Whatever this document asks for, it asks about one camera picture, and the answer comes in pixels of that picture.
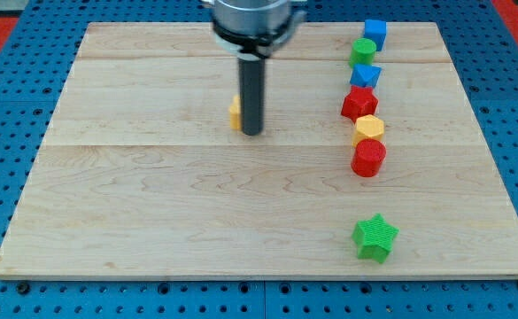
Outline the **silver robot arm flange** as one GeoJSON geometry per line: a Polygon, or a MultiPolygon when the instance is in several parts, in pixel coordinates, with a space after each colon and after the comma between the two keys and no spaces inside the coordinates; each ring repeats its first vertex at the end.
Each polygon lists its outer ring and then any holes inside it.
{"type": "Polygon", "coordinates": [[[290,41],[306,12],[290,0],[207,0],[215,42],[241,60],[270,58],[290,41]]]}

